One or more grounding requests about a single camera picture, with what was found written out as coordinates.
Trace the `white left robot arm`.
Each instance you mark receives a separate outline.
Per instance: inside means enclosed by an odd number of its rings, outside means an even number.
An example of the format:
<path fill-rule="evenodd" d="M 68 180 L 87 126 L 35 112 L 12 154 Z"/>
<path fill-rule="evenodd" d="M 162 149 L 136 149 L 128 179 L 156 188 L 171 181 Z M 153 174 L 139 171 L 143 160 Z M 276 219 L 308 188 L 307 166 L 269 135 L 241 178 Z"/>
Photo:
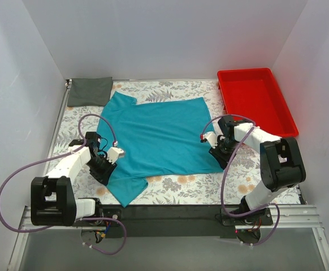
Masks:
<path fill-rule="evenodd" d="M 102 185 L 107 185 L 117 160 L 124 150 L 114 143 L 100 154 L 102 137 L 96 132 L 87 132 L 84 139 L 75 139 L 69 144 L 69 155 L 43 177 L 31 182 L 31 222 L 35 226 L 72 226 L 85 219 L 90 225 L 99 225 L 104 218 L 98 198 L 74 196 L 72 183 L 84 166 L 90 175 Z"/>

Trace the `teal t shirt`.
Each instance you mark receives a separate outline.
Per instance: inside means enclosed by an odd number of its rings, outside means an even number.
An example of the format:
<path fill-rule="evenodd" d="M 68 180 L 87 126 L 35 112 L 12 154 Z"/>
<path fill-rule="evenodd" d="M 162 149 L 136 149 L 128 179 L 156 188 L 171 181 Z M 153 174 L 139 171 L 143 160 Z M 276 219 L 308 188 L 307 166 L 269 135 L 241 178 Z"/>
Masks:
<path fill-rule="evenodd" d="M 116 135 L 125 152 L 106 186 L 123 207 L 147 188 L 147 177 L 222 171 L 210 146 L 200 142 L 202 130 L 214 129 L 203 98 L 137 104 L 115 93 L 101 115 L 98 134 Z"/>

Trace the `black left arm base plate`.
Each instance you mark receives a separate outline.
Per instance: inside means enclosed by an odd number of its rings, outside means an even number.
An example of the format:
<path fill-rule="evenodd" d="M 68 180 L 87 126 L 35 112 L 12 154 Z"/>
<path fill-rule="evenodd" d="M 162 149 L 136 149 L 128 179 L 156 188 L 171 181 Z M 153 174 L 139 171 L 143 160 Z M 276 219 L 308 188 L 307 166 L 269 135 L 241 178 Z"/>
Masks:
<path fill-rule="evenodd" d="M 78 218 L 73 226 L 105 226 L 106 224 L 114 224 L 114 220 L 122 219 L 123 208 L 117 205 L 100 205 L 96 207 L 93 215 Z"/>

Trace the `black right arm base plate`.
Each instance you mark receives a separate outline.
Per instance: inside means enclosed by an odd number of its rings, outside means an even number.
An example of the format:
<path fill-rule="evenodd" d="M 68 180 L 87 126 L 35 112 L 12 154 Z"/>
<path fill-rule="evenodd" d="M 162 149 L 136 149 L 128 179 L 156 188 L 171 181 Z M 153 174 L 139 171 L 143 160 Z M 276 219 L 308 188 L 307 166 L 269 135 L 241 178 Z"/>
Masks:
<path fill-rule="evenodd" d="M 272 215 L 269 208 L 262 209 L 244 217 L 231 217 L 224 210 L 215 214 L 215 219 L 223 226 L 245 226 L 247 229 L 259 229 L 260 226 L 271 226 Z"/>

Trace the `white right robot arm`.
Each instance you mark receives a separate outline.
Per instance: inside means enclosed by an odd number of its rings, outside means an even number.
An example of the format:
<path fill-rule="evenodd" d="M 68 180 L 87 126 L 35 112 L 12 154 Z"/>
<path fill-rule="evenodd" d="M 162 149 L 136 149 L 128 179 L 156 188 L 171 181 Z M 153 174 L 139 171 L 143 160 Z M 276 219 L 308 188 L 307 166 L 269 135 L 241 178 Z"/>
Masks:
<path fill-rule="evenodd" d="M 306 172 L 297 140 L 294 137 L 280 137 L 270 134 L 255 121 L 240 115 L 215 117 L 222 131 L 221 135 L 203 129 L 201 142 L 210 144 L 209 153 L 216 159 L 227 177 L 230 166 L 242 145 L 252 148 L 260 157 L 261 180 L 244 196 L 238 208 L 228 211 L 228 217 L 240 218 L 245 224 L 255 223 L 260 211 L 288 188 L 305 181 Z"/>

